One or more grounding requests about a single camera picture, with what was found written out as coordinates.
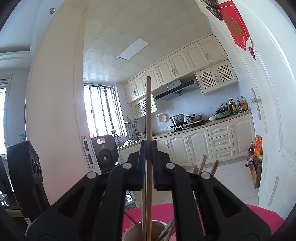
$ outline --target countertop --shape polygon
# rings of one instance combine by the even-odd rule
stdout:
[[[249,113],[251,113],[251,110],[247,110],[247,111],[245,111],[243,113],[238,113],[236,115],[231,115],[229,117],[226,117],[226,118],[223,118],[223,119],[220,119],[220,120],[207,121],[204,125],[193,127],[193,128],[189,128],[189,129],[186,129],[186,130],[183,130],[183,131],[173,132],[173,133],[170,133],[170,134],[168,134],[168,132],[172,132],[173,129],[172,130],[168,130],[168,131],[158,132],[158,133],[155,133],[154,136],[152,136],[152,139],[157,139],[157,138],[161,138],[161,137],[172,136],[172,135],[184,133],[184,132],[187,132],[187,131],[193,131],[193,130],[204,128],[204,127],[207,127],[207,126],[212,126],[212,125],[215,125],[215,124],[224,122],[224,121],[228,121],[228,120],[234,119],[234,118],[239,117],[239,116],[247,115]],[[135,143],[130,144],[130,145],[127,145],[127,146],[119,147],[118,150],[123,150],[125,148],[131,147],[131,146],[135,146],[135,145],[138,145],[138,144],[140,144],[140,141],[136,141]]]

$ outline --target orange bag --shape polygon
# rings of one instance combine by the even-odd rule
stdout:
[[[254,156],[262,155],[262,137],[256,135],[256,142],[254,148]]]

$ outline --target drawer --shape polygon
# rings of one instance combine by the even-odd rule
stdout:
[[[232,134],[210,139],[212,151],[233,147]]]
[[[231,134],[231,127],[229,121],[224,121],[207,127],[210,139]]]
[[[234,147],[229,147],[226,149],[218,150],[218,151],[213,151],[213,159],[219,160],[219,161],[226,161],[230,159],[234,159]]]

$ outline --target range hood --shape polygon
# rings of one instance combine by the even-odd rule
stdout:
[[[196,90],[198,88],[199,88],[199,86],[198,86],[196,79],[193,79],[193,80],[185,82],[185,83],[181,80],[175,80],[174,82],[167,84],[168,91],[155,96],[155,99],[156,100],[157,99],[170,100],[170,99],[173,99],[177,96],[186,94],[186,93],[193,91],[193,90]]]

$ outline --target white bowl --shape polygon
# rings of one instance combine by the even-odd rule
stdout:
[[[214,116],[209,117],[209,120],[210,120],[210,121],[214,121],[214,120],[216,120],[216,116],[214,115]]]

